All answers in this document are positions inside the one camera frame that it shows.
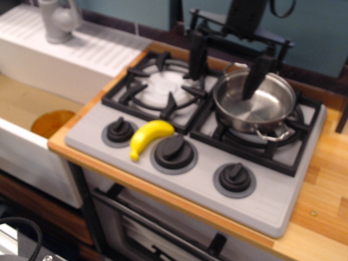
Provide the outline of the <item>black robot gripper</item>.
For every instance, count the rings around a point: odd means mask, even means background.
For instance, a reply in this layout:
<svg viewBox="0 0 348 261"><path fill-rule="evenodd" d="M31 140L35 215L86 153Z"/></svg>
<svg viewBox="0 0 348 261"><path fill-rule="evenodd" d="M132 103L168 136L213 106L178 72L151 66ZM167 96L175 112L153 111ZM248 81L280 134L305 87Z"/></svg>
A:
<svg viewBox="0 0 348 261"><path fill-rule="evenodd" d="M250 58L260 55L260 51L227 40L226 37L229 35L248 42L261 42L273 48L280 46L281 50L276 60L281 63L294 43L267 31L260 25L267 5L270 6L271 13L278 18L285 18L294 11L294 5L291 4L288 11L278 14L275 9L275 1L232 1L226 15L201 9L190 10L191 22L187 29L191 43L190 78L198 80L203 75L209 46L223 52L236 53ZM274 58L272 56L263 55L256 59L245 80L242 100L249 100L253 96L273 67Z"/></svg>

